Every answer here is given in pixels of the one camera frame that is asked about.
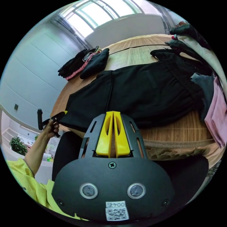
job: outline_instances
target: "pink cloth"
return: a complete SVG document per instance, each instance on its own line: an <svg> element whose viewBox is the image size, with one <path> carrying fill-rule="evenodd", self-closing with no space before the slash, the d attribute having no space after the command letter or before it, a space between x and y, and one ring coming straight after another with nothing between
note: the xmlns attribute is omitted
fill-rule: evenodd
<svg viewBox="0 0 227 227"><path fill-rule="evenodd" d="M78 70L76 70L75 72L73 72L70 76L66 77L65 79L66 80L69 80L69 79L73 78L76 74L78 74L79 72L81 72L85 68L85 66L88 64L88 62L90 61L91 57L93 55L95 55L95 54L96 53L91 54L89 56L89 58L85 61L85 63Z"/></svg>
<svg viewBox="0 0 227 227"><path fill-rule="evenodd" d="M205 123L220 148L227 142L227 105L218 78L214 79L214 96Z"/></svg>
<svg viewBox="0 0 227 227"><path fill-rule="evenodd" d="M175 34L171 38L174 39L174 40L177 40L177 35Z"/></svg>

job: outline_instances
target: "hand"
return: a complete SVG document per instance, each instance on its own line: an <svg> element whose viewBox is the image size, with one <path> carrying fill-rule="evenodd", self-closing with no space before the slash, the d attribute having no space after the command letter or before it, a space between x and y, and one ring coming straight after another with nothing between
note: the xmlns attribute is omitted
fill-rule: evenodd
<svg viewBox="0 0 227 227"><path fill-rule="evenodd" d="M42 134L47 136L49 139L55 136L55 132L59 132L59 124L57 122L54 124L53 122L54 121L51 119L42 131Z"/></svg>

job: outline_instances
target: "qr code sticker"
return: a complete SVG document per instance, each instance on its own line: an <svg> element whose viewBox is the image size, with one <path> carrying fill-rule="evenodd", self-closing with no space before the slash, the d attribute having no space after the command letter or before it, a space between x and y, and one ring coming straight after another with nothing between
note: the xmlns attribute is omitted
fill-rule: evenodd
<svg viewBox="0 0 227 227"><path fill-rule="evenodd" d="M121 208L106 208L106 219L107 221L124 221L128 220L128 211L126 207Z"/></svg>

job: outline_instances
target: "yellow shirt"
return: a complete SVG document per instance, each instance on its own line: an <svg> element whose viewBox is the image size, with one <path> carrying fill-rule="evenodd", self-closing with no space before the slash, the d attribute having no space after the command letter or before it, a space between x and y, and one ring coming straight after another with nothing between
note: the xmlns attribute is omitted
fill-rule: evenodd
<svg viewBox="0 0 227 227"><path fill-rule="evenodd" d="M48 180L47 184L38 183L30 168L27 166L25 161L19 158L17 161L8 161L8 166L12 174L14 175L17 182L20 186L24 189L27 194L34 199L35 201L39 202L41 205L68 217L73 218L61 211L58 207L56 202L54 201L51 192L54 186L54 182L52 180ZM83 218L77 217L75 214L75 219L85 220Z"/></svg>

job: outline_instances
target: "red cloth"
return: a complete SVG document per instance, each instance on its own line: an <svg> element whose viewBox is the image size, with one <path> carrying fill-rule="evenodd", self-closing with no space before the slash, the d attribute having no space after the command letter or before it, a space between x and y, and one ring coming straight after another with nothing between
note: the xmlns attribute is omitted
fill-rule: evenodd
<svg viewBox="0 0 227 227"><path fill-rule="evenodd" d="M89 56L89 58L85 61L85 63L78 69L76 70L75 72L73 72L70 76L66 77L66 80L69 80L71 78L73 78L76 74L78 74L79 72L81 72L85 67L86 65L88 64L88 62L90 61L91 57L93 55L95 55L96 53L93 53Z"/></svg>
<svg viewBox="0 0 227 227"><path fill-rule="evenodd" d="M177 38L175 38L175 36L174 36L174 35L173 35L171 38L172 38L172 39L174 39L174 40L177 40Z"/></svg>

